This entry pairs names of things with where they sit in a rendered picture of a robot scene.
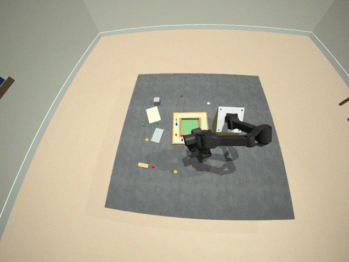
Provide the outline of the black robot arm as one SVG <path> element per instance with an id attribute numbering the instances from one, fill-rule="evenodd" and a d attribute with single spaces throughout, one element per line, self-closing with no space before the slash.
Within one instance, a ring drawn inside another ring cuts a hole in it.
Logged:
<path id="1" fill-rule="evenodd" d="M 218 135 L 213 133 L 211 129 L 201 130 L 199 133 L 184 135 L 185 146 L 190 152 L 195 152 L 196 149 L 214 149 L 217 146 L 247 146 L 263 147 L 272 141 L 272 127 L 268 124 L 255 126 L 242 122 L 238 118 L 237 113 L 227 113 L 225 122 L 230 130 L 238 129 L 246 132 L 246 135 Z M 255 140 L 258 143 L 255 143 Z"/>

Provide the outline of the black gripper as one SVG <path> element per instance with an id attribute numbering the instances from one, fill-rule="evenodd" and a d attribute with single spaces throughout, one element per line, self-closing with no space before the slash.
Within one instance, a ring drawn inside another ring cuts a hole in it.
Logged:
<path id="1" fill-rule="evenodd" d="M 201 128 L 195 128 L 191 131 L 191 133 L 199 133 L 199 131 L 201 131 Z M 201 149 L 201 148 L 198 148 L 198 151 L 199 151 L 199 155 L 200 157 L 203 159 L 203 158 L 207 158 L 207 157 L 210 157 L 212 155 L 210 149 Z"/>

